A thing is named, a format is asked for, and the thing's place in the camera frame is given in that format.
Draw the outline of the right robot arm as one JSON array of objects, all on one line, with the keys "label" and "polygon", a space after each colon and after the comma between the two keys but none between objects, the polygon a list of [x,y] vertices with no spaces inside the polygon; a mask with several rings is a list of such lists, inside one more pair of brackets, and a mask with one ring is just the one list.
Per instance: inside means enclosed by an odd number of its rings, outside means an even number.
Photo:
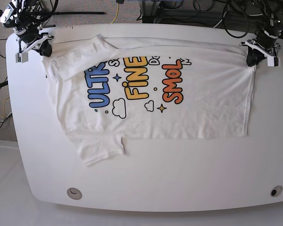
[{"label": "right robot arm", "polygon": [[31,47],[41,56],[50,57],[52,47],[47,33],[39,33],[42,24],[55,13],[58,1],[54,1],[51,11],[46,11],[40,0],[12,0],[0,16],[0,23],[6,28],[13,28],[17,35],[19,53],[23,52],[22,43]]}]

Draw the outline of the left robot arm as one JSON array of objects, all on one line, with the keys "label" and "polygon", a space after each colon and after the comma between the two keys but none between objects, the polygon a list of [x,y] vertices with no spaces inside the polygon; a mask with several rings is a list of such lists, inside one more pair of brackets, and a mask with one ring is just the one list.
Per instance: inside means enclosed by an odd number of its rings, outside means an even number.
[{"label": "left robot arm", "polygon": [[[247,13],[248,3],[245,0],[226,2],[221,19],[224,30],[231,37],[242,39],[249,33],[251,19],[257,18],[261,26],[255,32],[256,37],[240,43],[241,46],[248,48],[246,63],[249,67],[253,67],[266,59],[268,66],[280,66],[279,50],[281,46],[277,40],[283,33],[283,1],[252,0],[250,3],[260,10],[259,15],[252,16]],[[230,9],[245,19],[246,31],[243,35],[235,36],[228,31],[225,21]]]}]

